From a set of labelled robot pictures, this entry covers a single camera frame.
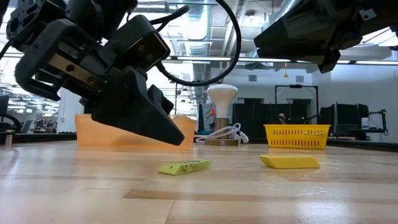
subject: desk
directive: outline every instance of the desk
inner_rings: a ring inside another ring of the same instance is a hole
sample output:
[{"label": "desk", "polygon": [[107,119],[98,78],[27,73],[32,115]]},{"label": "desk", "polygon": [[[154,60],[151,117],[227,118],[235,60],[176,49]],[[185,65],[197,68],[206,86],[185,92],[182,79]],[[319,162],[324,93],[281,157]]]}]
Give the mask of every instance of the desk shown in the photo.
[{"label": "desk", "polygon": [[[398,154],[195,145],[193,151],[0,149],[1,223],[397,223]],[[265,168],[260,154],[312,154],[321,169]],[[211,159],[172,177],[164,162]]]}]

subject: white cable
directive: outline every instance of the white cable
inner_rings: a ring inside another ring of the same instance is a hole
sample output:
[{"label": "white cable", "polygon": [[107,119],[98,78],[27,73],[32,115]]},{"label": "white cable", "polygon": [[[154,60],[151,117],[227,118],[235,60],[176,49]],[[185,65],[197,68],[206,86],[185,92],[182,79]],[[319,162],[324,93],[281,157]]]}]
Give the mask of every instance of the white cable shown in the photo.
[{"label": "white cable", "polygon": [[[230,131],[228,131],[227,133],[224,134],[220,134],[217,135],[218,133],[222,133],[223,131],[230,129]],[[237,139],[239,143],[241,143],[241,139],[243,141],[243,143],[248,143],[249,142],[249,138],[247,135],[245,135],[241,130],[241,124],[236,123],[234,124],[232,127],[228,126],[225,128],[221,128],[220,130],[217,130],[211,134],[209,134],[206,137],[200,137],[197,138],[197,142],[205,142],[206,139],[218,139],[224,136],[229,136],[230,139]]]}]

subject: orange container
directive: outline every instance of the orange container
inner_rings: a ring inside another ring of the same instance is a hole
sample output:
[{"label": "orange container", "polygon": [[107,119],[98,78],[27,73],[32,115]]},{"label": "orange container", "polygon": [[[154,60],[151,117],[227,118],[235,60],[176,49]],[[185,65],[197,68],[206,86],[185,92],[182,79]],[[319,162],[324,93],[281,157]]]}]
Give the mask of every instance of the orange container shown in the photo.
[{"label": "orange container", "polygon": [[136,149],[192,149],[196,123],[186,116],[171,116],[185,136],[179,146],[140,136],[119,128],[93,121],[90,114],[75,117],[77,142],[79,146],[133,147]]}]

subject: person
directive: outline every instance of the person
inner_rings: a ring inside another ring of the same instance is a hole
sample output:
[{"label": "person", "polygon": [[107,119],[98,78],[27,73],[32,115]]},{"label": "person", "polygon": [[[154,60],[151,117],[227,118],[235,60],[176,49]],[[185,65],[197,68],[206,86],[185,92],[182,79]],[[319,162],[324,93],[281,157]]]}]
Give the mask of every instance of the person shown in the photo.
[{"label": "person", "polygon": [[285,117],[285,114],[283,114],[283,113],[280,113],[279,115],[278,115],[278,117],[279,117],[279,119],[278,119],[278,121],[279,121],[279,124],[286,124],[286,117]]}]

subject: pipe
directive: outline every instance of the pipe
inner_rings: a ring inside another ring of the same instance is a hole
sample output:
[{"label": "pipe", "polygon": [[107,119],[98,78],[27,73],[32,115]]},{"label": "pipe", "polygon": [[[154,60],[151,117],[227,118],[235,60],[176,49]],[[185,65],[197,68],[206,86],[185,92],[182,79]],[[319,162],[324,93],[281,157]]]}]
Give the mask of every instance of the pipe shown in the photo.
[{"label": "pipe", "polygon": [[[244,15],[246,13],[246,9],[248,8],[249,3],[250,3],[250,0],[244,0],[244,2],[243,2],[242,8],[241,8],[241,13],[238,18],[239,26],[241,26],[241,24],[243,22],[243,18],[244,18]],[[235,46],[235,42],[236,42],[236,34],[234,33],[232,36],[231,43],[229,44],[228,51],[226,53],[227,56],[231,55],[232,49]]]},{"label": "pipe", "polygon": [[[238,11],[238,4],[239,4],[239,2],[237,2],[237,4],[235,4],[235,1],[234,1],[234,4],[232,6],[232,11],[234,12],[234,14],[236,14],[237,11]],[[224,38],[224,42],[223,42],[223,48],[221,49],[220,56],[224,56],[224,54],[225,54],[226,46],[228,45],[228,41],[229,41],[229,37],[231,35],[232,27],[233,27],[232,22],[231,22],[231,20],[229,20],[228,26],[226,28],[225,38]]]}]

